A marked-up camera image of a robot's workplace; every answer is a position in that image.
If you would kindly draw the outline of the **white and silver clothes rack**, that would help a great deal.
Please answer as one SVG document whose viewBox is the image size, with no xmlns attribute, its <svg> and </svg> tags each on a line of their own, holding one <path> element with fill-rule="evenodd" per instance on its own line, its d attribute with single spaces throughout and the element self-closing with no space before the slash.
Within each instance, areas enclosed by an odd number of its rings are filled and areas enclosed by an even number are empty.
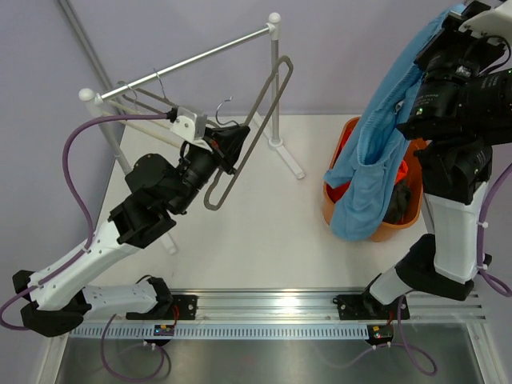
<svg viewBox="0 0 512 384">
<path fill-rule="evenodd" d="M 200 62 L 210 56 L 220 54 L 221 52 L 240 46 L 241 44 L 259 38 L 265 34 L 270 36 L 271 40 L 271 64 L 276 63 L 280 57 L 278 55 L 278 36 L 280 34 L 280 16 L 272 13 L 265 27 L 251 34 L 247 34 L 224 45 L 217 46 L 207 52 L 203 52 L 182 62 L 168 66 L 158 71 L 161 78 L 177 70 L 185 68 L 196 62 Z M 271 84 L 270 90 L 272 97 L 278 90 L 281 82 L 276 76 Z M 149 84 L 154 79 L 152 74 L 139 78 L 129 84 L 137 87 Z M 93 120 L 87 123 L 88 126 L 101 125 L 107 122 L 117 121 L 137 121 L 137 120 L 169 120 L 167 113 L 160 114 L 121 114 L 105 116 L 102 111 L 102 104 L 111 101 L 120 94 L 124 93 L 124 86 L 118 87 L 104 94 L 97 94 L 90 89 L 82 89 L 79 92 L 80 99 L 86 104 L 88 111 L 93 115 Z M 268 124 L 276 125 L 278 123 L 278 106 L 274 110 Z M 220 122 L 219 120 L 210 121 L 207 119 L 206 132 L 204 140 L 205 146 L 201 148 L 212 151 L 207 143 L 207 128 L 221 129 L 228 126 L 245 125 L 244 122 Z M 248 147 L 242 147 L 239 159 L 235 164 L 235 169 L 245 155 Z M 204 185 L 208 189 L 214 180 L 216 170 Z M 229 184 L 232 174 L 222 172 L 218 185 L 211 194 L 210 201 L 215 204 L 222 196 L 223 191 Z M 96 235 L 91 237 L 91 244 L 87 249 L 94 254 L 101 256 L 120 254 L 122 256 L 132 255 L 139 250 L 148 247 L 151 243 L 167 234 L 176 224 L 173 217 L 175 215 L 186 214 L 192 201 L 197 197 L 200 190 L 192 190 L 182 182 L 182 146 L 177 166 L 172 166 L 164 157 L 158 154 L 148 154 L 143 156 L 130 172 L 125 176 L 126 184 L 130 189 L 130 195 L 111 212 L 105 223 L 101 224 Z"/>
</svg>

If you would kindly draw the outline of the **white clothes hanger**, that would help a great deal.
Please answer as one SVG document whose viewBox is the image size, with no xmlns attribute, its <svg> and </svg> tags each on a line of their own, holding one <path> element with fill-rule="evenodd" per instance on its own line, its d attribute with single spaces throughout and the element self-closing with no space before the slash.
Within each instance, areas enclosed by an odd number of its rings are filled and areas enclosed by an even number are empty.
<svg viewBox="0 0 512 384">
<path fill-rule="evenodd" d="M 108 101 L 107 104 L 112 108 L 117 108 L 124 114 L 139 114 L 139 111 L 133 107 L 124 106 L 120 102 Z M 165 120 L 137 120 L 137 121 L 125 121 L 125 123 L 135 130 L 142 132 L 152 138 L 155 138 L 161 142 L 171 145 L 175 148 L 179 148 L 183 143 L 184 139 L 180 138 L 176 134 L 172 133 L 170 128 L 171 124 Z"/>
</svg>

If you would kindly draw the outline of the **light blue shorts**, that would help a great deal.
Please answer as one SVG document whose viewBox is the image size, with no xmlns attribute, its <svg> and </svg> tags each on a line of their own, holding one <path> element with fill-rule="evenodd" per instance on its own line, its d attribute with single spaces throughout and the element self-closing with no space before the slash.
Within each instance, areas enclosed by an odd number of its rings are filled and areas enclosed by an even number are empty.
<svg viewBox="0 0 512 384">
<path fill-rule="evenodd" d="M 418 53 L 442 28 L 448 13 L 462 13 L 461 3 L 444 10 L 410 40 L 375 91 L 324 182 L 347 192 L 334 204 L 330 228 L 347 241 L 367 239 L 381 225 L 400 164 L 410 142 L 397 125 L 411 112 L 423 70 L 414 63 Z"/>
</svg>

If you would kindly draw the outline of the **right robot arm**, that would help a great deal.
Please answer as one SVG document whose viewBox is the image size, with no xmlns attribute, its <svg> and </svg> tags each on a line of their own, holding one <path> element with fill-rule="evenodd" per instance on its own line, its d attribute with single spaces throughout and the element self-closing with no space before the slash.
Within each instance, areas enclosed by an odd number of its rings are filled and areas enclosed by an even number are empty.
<svg viewBox="0 0 512 384">
<path fill-rule="evenodd" d="M 398 129 L 406 139 L 427 141 L 415 156 L 434 232 L 365 288 L 362 308 L 370 318 L 399 312 L 399 298 L 412 290 L 462 301 L 483 273 L 493 148 L 511 140 L 510 57 L 508 1 L 496 7 L 474 1 L 448 14 L 418 53 L 421 85 Z"/>
</svg>

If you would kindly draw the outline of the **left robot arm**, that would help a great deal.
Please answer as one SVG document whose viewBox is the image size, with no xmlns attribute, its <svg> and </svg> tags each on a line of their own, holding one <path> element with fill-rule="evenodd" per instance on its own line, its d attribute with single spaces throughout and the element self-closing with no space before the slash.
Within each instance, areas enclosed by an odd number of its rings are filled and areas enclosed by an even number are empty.
<svg viewBox="0 0 512 384">
<path fill-rule="evenodd" d="M 112 209 L 92 239 L 39 272 L 13 276 L 17 293 L 28 303 L 20 315 L 25 328 L 46 337 L 66 334 L 86 319 L 124 314 L 129 320 L 158 320 L 172 311 L 174 298 L 162 278 L 124 286 L 90 283 L 115 263 L 160 239 L 185 214 L 213 174 L 234 174 L 247 125 L 206 128 L 207 148 L 182 144 L 178 164 L 146 154 L 125 177 L 130 194 Z"/>
</svg>

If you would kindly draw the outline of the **orange plastic basket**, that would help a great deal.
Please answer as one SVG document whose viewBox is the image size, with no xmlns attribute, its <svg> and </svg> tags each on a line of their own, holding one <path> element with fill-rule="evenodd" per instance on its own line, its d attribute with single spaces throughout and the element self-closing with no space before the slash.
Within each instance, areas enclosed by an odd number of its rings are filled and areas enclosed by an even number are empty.
<svg viewBox="0 0 512 384">
<path fill-rule="evenodd" d="M 403 179 L 406 180 L 408 187 L 411 189 L 410 203 L 407 212 L 403 219 L 397 224 L 389 224 L 382 222 L 379 228 L 369 237 L 373 242 L 384 242 L 395 236 L 400 230 L 411 227 L 419 218 L 422 208 L 422 171 L 419 160 L 414 156 L 416 150 L 421 150 L 426 147 L 426 142 L 422 139 L 413 140 L 407 149 L 403 159 L 406 160 L 408 165 L 407 176 Z M 343 196 L 348 190 L 349 183 L 345 183 L 340 187 L 331 188 L 325 182 L 323 183 L 323 203 L 322 203 L 322 216 L 327 225 L 330 224 L 335 203 Z"/>
</svg>

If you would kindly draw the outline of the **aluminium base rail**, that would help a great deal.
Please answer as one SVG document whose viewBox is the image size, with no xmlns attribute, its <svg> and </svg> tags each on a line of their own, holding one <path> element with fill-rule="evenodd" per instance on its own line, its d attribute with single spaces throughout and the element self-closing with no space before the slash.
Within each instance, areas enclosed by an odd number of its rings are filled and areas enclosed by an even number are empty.
<svg viewBox="0 0 512 384">
<path fill-rule="evenodd" d="M 334 297 L 341 289 L 175 290 L 195 295 L 198 323 L 327 323 L 339 320 Z M 418 292 L 409 293 L 410 320 L 420 323 L 484 322 L 486 314 L 476 293 L 459 302 Z"/>
</svg>

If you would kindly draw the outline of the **orange shorts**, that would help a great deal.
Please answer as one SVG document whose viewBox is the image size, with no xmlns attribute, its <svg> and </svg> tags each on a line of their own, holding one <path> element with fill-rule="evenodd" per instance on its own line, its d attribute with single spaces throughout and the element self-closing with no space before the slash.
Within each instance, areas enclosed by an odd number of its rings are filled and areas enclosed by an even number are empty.
<svg viewBox="0 0 512 384">
<path fill-rule="evenodd" d="M 338 144 L 336 147 L 336 151 L 334 152 L 333 159 L 331 160 L 331 164 L 330 164 L 331 167 L 334 167 L 334 165 L 338 159 L 338 156 L 340 155 L 344 145 L 347 143 L 348 139 L 350 138 L 351 133 L 352 133 L 352 126 L 350 126 L 348 130 L 344 130 L 342 132 L 340 139 L 338 140 Z M 398 172 L 397 172 L 394 184 L 400 183 L 407 176 L 408 170 L 409 170 L 409 168 L 406 163 L 406 160 L 403 159 L 398 168 Z"/>
</svg>

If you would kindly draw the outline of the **grey clothes hanger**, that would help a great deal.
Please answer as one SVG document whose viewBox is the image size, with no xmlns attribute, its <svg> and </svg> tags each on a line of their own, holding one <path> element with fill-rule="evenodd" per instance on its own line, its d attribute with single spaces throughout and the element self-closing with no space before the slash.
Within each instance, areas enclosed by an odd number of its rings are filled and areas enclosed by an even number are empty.
<svg viewBox="0 0 512 384">
<path fill-rule="evenodd" d="M 161 76 L 159 75 L 158 70 L 156 68 L 153 68 L 152 75 L 154 76 L 152 82 L 157 81 L 157 83 L 160 86 L 160 94 L 156 94 L 155 92 L 147 90 L 141 85 L 134 87 L 131 86 L 128 82 L 119 81 L 117 85 L 119 87 L 124 86 L 126 90 L 124 93 L 117 96 L 114 100 L 121 101 L 123 99 L 126 102 L 131 102 L 136 112 L 139 112 L 139 107 L 141 107 L 144 110 L 147 110 L 155 114 L 161 113 L 160 110 L 146 102 L 146 99 L 152 100 L 153 102 L 156 102 L 157 104 L 160 104 L 162 106 L 166 106 L 168 110 L 176 109 L 178 105 L 169 100 L 168 97 L 166 96 L 165 87 L 163 85 Z"/>
</svg>

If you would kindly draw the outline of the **olive green shorts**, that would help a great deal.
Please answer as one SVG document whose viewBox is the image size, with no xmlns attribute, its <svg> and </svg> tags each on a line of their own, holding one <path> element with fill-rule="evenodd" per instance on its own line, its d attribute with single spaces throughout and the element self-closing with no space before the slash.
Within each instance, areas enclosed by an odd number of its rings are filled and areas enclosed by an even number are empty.
<svg viewBox="0 0 512 384">
<path fill-rule="evenodd" d="M 389 224 L 399 223 L 407 212 L 410 198 L 411 189 L 408 187 L 406 180 L 401 180 L 395 184 L 383 221 Z"/>
</svg>

